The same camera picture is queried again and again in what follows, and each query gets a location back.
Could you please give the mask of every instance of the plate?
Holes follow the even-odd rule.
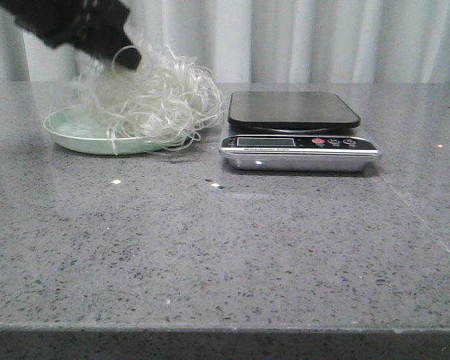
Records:
[[[45,129],[60,146],[93,155],[128,155],[163,148],[142,137],[107,139],[107,129],[81,105],[66,107],[46,117]]]

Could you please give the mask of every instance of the black object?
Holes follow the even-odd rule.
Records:
[[[123,29],[130,10],[119,0],[0,0],[0,6],[49,47],[69,43],[99,59],[112,59],[133,45]],[[116,61],[135,70],[141,58],[137,49],[128,48]]]
[[[336,94],[318,91],[240,91],[232,94],[234,128],[306,131],[350,129],[360,118]]]

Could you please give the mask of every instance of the gray countertop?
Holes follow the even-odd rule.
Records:
[[[333,92],[384,156],[241,172],[220,129],[79,154],[42,128],[63,84],[0,82],[0,330],[450,332],[450,85],[220,87]]]

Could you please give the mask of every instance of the digital kitchen scale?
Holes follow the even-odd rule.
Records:
[[[337,95],[309,91],[232,94],[220,153],[243,170],[357,172],[382,152]]]

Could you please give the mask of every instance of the white curtain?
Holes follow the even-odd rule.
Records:
[[[130,27],[218,83],[450,83],[450,0],[128,0]],[[0,80],[69,80],[0,9]]]

